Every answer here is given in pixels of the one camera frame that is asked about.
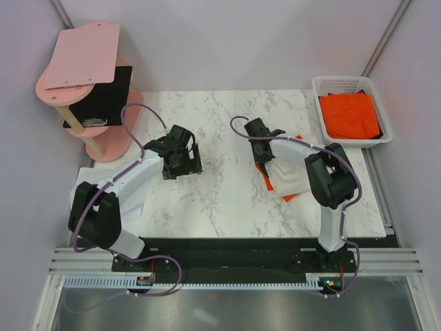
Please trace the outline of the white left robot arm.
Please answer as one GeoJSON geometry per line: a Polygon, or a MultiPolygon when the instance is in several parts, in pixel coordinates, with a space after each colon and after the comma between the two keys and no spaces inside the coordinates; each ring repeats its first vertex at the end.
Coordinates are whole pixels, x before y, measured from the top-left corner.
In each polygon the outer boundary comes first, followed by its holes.
{"type": "Polygon", "coordinates": [[[68,222],[74,251],[88,250],[78,246],[81,237],[93,248],[124,256],[136,271],[146,270],[151,264],[151,254],[144,250],[145,242],[140,237],[123,229],[120,207],[158,175],[164,180],[175,180],[202,171],[194,133],[174,125],[165,136],[141,146],[137,158],[107,179],[80,183],[74,193],[68,222]]]}

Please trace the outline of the cream and green t-shirt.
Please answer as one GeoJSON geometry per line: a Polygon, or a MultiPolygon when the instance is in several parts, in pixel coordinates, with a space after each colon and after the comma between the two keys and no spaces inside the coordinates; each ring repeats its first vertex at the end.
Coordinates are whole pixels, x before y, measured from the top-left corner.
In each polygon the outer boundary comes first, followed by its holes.
{"type": "Polygon", "coordinates": [[[265,164],[265,169],[272,188],[280,197],[300,194],[310,190],[304,165],[274,159],[265,164]]]}

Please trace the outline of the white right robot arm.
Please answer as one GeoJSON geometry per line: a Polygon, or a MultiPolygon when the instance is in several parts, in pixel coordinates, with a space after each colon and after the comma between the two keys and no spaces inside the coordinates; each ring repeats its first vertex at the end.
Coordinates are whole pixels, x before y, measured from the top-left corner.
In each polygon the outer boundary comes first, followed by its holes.
{"type": "Polygon", "coordinates": [[[260,118],[244,129],[267,189],[285,201],[309,191],[320,205],[318,242],[323,250],[315,260],[321,270],[332,271],[340,264],[338,250],[345,245],[342,216],[360,187],[344,149],[336,143],[314,145],[280,129],[271,131],[260,118]]]}

